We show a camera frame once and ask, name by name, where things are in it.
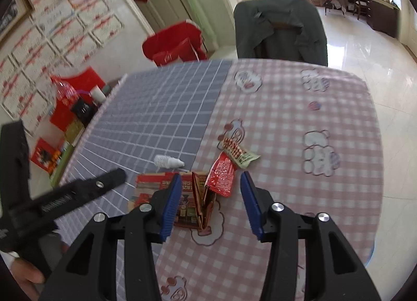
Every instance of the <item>wooden chair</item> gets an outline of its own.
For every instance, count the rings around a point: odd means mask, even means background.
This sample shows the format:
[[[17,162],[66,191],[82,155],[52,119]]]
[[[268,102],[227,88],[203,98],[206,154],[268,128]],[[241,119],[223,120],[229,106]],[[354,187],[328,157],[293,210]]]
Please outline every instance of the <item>wooden chair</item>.
[[[355,9],[353,11],[353,16],[356,13],[356,10],[358,11],[358,20],[360,14],[367,15],[368,14],[368,4],[363,0],[355,0]]]

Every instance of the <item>glossy white floor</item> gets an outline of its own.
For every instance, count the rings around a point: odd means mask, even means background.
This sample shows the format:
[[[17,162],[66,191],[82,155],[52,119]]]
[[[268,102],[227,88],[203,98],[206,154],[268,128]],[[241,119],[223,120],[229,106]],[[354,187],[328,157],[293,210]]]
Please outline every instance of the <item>glossy white floor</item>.
[[[332,10],[322,16],[329,67],[356,74],[375,102],[384,148],[384,197],[368,271],[389,301],[417,262],[417,64],[402,44],[361,17]],[[212,58],[237,58],[224,48]]]

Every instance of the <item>wooden picture frame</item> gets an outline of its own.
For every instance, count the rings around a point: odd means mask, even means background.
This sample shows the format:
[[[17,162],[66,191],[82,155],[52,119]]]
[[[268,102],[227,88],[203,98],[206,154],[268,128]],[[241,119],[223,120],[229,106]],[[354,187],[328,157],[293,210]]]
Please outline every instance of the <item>wooden picture frame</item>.
[[[31,0],[13,0],[0,19],[0,47],[35,10]]]

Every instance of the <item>cardboard box on floor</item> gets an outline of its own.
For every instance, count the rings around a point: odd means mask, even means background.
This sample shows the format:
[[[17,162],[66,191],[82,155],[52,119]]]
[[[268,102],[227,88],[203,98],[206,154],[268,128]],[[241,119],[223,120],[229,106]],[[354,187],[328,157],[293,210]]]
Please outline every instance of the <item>cardboard box on floor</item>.
[[[168,188],[175,173],[139,174],[128,202],[128,211],[148,203],[155,191]],[[216,194],[205,187],[207,173],[181,172],[182,194],[174,225],[203,230],[207,228]]]

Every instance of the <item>screw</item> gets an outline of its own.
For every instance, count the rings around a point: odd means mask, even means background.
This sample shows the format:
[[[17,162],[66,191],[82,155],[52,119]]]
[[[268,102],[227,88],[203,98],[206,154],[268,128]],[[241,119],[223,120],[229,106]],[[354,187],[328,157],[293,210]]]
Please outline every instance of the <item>screw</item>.
[[[152,206],[149,203],[144,203],[139,206],[141,212],[150,212],[152,210]]]
[[[326,213],[320,213],[318,215],[318,219],[322,222],[327,222],[327,221],[330,220],[330,216],[329,216],[329,214],[326,214]]]
[[[94,215],[95,222],[101,222],[101,221],[104,221],[105,219],[106,219],[106,215],[103,213],[97,213]]]
[[[272,210],[274,210],[276,212],[282,212],[285,207],[282,203],[275,202],[275,203],[272,204],[271,208],[272,208]]]

